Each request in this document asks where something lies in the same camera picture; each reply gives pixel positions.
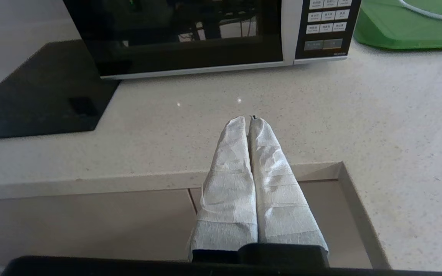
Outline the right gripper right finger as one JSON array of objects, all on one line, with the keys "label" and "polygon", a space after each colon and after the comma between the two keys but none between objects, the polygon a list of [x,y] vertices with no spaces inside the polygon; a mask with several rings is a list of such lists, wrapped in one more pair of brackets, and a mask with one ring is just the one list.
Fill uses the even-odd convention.
[{"label": "right gripper right finger", "polygon": [[270,124],[251,117],[248,143],[259,243],[320,246],[328,253],[325,238]]}]

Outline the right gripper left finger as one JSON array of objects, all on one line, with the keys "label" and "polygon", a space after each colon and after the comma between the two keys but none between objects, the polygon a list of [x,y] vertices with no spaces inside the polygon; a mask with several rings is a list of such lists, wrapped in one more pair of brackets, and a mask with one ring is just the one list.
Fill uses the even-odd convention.
[{"label": "right gripper left finger", "polygon": [[202,253],[237,252],[258,241],[256,189],[244,117],[227,122],[202,185],[189,260]]}]

